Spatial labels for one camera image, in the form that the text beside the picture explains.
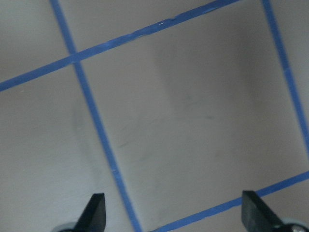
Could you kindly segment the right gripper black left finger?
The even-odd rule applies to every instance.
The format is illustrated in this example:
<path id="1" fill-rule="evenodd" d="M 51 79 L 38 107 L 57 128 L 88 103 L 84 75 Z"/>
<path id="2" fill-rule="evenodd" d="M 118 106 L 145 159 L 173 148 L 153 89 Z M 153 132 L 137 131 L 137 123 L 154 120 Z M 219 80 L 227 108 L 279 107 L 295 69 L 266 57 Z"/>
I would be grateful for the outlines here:
<path id="1" fill-rule="evenodd" d="M 106 207 L 104 193 L 93 194 L 73 228 L 74 232 L 104 232 Z"/>

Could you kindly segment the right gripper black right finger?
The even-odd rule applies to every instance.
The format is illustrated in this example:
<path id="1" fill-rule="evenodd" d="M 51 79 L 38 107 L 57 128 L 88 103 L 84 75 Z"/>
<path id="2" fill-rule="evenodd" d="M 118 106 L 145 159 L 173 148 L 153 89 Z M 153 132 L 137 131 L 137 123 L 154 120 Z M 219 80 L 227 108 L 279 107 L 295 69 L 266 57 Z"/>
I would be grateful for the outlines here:
<path id="1" fill-rule="evenodd" d="M 252 190 L 242 192 L 242 224 L 248 232 L 275 232 L 282 220 Z"/>

